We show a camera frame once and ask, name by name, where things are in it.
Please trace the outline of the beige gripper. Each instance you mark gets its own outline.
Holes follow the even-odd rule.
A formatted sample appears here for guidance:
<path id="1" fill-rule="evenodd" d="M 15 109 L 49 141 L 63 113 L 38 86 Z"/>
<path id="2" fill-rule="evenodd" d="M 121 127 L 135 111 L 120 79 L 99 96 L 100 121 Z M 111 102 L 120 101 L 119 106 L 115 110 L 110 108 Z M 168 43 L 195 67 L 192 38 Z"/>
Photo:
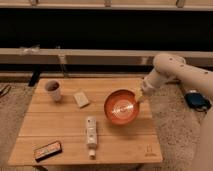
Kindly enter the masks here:
<path id="1" fill-rule="evenodd" d="M 141 83 L 141 91 L 143 92 L 144 95 L 150 96 L 155 92 L 156 88 L 153 87 L 149 81 L 147 80 L 146 77 L 142 79 Z M 135 100 L 138 103 L 142 103 L 145 101 L 146 97 L 142 93 L 138 93 L 135 95 Z"/>

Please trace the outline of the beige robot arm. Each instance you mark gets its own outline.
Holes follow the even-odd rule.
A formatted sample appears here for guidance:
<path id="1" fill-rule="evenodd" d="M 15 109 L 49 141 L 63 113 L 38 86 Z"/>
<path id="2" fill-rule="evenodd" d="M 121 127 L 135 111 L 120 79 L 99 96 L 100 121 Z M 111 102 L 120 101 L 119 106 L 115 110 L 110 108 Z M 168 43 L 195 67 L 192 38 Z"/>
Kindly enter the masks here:
<path id="1" fill-rule="evenodd" d="M 192 65 L 185 59 L 169 53 L 158 53 L 153 59 L 152 71 L 142 79 L 137 102 L 144 102 L 166 82 L 178 78 L 213 101 L 213 72 Z M 202 121 L 200 137 L 190 171 L 213 171 L 213 107 Z"/>

